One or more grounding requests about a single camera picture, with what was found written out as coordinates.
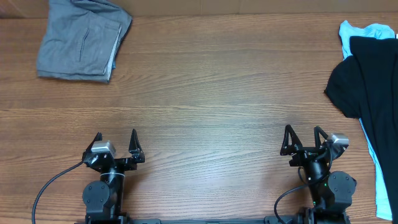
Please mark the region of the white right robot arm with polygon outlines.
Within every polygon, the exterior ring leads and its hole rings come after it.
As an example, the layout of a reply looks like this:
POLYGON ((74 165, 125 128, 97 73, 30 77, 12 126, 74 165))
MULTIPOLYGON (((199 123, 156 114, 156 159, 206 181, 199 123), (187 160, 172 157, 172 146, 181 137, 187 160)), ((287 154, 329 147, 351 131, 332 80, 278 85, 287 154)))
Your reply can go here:
POLYGON ((349 139, 341 133, 327 134, 321 127, 313 129, 315 145, 303 146, 291 125, 284 131, 281 156, 291 156, 289 165, 298 168, 302 185, 280 195, 274 203, 277 223, 349 223, 346 209, 353 203, 357 181, 343 171, 332 171, 333 161, 348 148, 349 139), (287 195, 308 188, 313 207, 302 207, 296 215, 279 215, 277 206, 287 195))

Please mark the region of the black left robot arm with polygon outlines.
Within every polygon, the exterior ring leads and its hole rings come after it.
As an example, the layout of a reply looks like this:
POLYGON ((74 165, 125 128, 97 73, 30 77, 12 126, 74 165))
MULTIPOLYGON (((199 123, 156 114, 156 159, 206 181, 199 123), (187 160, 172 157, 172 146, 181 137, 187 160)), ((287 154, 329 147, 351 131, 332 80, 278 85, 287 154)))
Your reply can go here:
POLYGON ((112 142, 97 133, 83 153, 83 163, 100 173, 99 180, 90 182, 82 193, 85 223, 131 223, 130 216, 122 211, 125 172, 145 162, 136 130, 132 130, 128 151, 129 157, 116 158, 112 142))

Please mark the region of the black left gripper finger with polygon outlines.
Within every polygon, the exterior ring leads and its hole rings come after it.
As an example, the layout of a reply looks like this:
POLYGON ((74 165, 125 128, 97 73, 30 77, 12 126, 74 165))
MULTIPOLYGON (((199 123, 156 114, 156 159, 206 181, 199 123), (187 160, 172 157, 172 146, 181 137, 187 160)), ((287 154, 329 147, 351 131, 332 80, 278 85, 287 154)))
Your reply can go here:
POLYGON ((89 146, 86 148, 85 152, 91 152, 91 148, 93 147, 93 144, 96 141, 101 141, 103 139, 102 134, 100 132, 97 132, 96 136, 94 137, 94 139, 92 140, 92 142, 89 144, 89 146))
POLYGON ((142 147, 139 143, 137 131, 135 129, 132 130, 130 143, 129 143, 129 152, 133 156, 142 156, 144 154, 142 147))

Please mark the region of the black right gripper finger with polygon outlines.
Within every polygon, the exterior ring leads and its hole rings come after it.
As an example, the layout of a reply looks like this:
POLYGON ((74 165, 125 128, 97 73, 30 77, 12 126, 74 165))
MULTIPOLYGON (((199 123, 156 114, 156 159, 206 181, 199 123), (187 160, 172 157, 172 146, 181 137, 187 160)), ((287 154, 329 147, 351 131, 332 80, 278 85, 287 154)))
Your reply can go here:
POLYGON ((320 148, 321 147, 321 139, 320 139, 320 137, 322 137, 324 140, 327 140, 328 139, 328 135, 319 126, 315 126, 314 129, 313 129, 313 132, 314 132, 314 138, 315 138, 315 147, 316 148, 320 148))
POLYGON ((291 125, 287 125, 284 131, 284 139, 280 149, 281 156, 293 155, 303 151, 302 143, 291 125))

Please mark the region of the grey shorts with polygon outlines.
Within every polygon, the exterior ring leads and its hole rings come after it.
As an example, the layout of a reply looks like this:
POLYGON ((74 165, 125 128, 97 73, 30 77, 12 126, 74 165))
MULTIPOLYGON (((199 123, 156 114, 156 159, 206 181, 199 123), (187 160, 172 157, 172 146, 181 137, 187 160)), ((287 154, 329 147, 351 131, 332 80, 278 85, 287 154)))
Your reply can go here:
POLYGON ((49 1, 38 76, 109 83, 113 60, 131 24, 132 16, 109 1, 49 1))

